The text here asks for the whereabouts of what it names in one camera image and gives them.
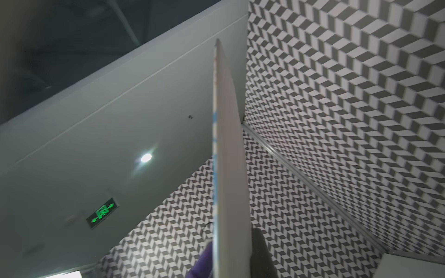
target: green exit sign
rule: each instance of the green exit sign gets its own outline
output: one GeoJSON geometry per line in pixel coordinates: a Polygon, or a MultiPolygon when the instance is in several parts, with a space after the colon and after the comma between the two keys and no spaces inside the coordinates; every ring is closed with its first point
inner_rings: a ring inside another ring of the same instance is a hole
{"type": "Polygon", "coordinates": [[[86,221],[88,222],[89,227],[92,229],[99,225],[107,216],[109,216],[115,209],[119,206],[113,200],[113,198],[109,199],[103,206],[101,206],[95,213],[91,214],[86,221]]]}

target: ceiling light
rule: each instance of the ceiling light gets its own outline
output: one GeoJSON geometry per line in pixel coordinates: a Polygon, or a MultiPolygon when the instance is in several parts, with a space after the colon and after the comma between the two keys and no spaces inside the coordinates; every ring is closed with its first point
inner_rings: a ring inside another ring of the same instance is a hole
{"type": "Polygon", "coordinates": [[[71,273],[65,273],[65,274],[57,274],[53,276],[49,276],[47,278],[82,278],[82,274],[80,271],[75,271],[71,273]]]}
{"type": "Polygon", "coordinates": [[[146,153],[146,154],[144,154],[144,155],[141,157],[141,162],[142,162],[142,163],[146,163],[146,162],[148,162],[148,160],[150,160],[150,159],[151,159],[151,154],[146,153]]]}

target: black object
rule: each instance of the black object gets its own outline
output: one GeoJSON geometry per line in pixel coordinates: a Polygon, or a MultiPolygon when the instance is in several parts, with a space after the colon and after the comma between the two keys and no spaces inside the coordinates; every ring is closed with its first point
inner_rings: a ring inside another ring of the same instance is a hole
{"type": "Polygon", "coordinates": [[[277,270],[260,229],[252,229],[251,278],[278,278],[277,270]]]}

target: white wall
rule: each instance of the white wall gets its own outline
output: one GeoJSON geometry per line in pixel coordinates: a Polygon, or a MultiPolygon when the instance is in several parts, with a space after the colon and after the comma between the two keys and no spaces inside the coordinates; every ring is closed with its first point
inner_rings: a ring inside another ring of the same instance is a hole
{"type": "Polygon", "coordinates": [[[444,278],[445,265],[384,254],[374,278],[444,278]]]}

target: black and white cube pattern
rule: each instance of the black and white cube pattern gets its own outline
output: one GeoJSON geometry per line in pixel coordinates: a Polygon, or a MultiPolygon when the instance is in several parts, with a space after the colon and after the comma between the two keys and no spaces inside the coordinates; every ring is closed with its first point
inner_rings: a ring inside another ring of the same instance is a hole
{"type": "MultiPolygon", "coordinates": [[[[380,254],[314,193],[244,136],[251,218],[280,277],[371,277],[380,254]]],[[[184,277],[212,237],[212,162],[100,261],[106,277],[184,277]]]]}
{"type": "Polygon", "coordinates": [[[246,123],[391,249],[445,256],[445,1],[249,10],[246,123]]]}

